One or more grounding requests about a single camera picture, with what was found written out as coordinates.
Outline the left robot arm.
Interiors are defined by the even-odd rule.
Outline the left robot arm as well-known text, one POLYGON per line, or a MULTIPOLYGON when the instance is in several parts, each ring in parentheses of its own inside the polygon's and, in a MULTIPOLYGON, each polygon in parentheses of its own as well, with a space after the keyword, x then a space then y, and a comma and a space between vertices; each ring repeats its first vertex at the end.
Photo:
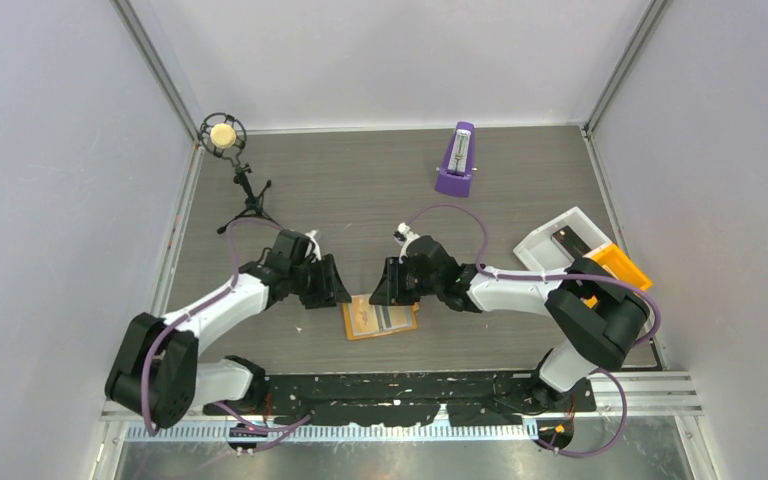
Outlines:
POLYGON ((347 304, 351 297, 317 231, 282 230, 256 261, 196 303, 129 322, 104 387, 109 401, 140 415, 155 434, 192 408, 224 405, 253 414, 266 404, 263 367, 237 355, 204 363, 201 354, 241 322, 287 297, 307 309, 347 304))

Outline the orange leather card holder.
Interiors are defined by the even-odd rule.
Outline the orange leather card holder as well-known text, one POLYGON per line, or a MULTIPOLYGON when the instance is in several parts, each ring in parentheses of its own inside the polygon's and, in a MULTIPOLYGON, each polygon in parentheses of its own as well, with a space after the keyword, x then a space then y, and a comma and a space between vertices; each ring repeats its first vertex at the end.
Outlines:
POLYGON ((350 341, 373 339, 418 328, 419 304, 380 306, 369 302, 369 295, 354 295, 342 305, 346 336, 350 341))

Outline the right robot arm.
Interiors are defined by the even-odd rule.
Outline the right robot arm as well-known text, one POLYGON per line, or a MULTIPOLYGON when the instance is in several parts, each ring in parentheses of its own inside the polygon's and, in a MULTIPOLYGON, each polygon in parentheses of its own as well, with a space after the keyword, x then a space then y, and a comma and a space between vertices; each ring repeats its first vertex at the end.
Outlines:
POLYGON ((385 262, 372 305, 410 306, 434 296, 456 312, 512 311, 546 316, 565 336, 539 363, 531 397, 556 410, 571 389, 597 370, 620 368, 638 340, 652 306, 590 258, 547 273, 499 270, 460 263, 431 236, 405 240, 385 262))

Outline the gold VIP card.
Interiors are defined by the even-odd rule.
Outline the gold VIP card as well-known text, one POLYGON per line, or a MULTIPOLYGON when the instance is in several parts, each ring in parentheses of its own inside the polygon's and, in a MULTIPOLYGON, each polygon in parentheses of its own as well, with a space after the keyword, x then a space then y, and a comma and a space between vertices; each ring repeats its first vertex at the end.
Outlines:
POLYGON ((351 332, 355 337, 370 336, 381 330, 379 308, 369 303, 367 297, 354 297, 350 308, 351 332))

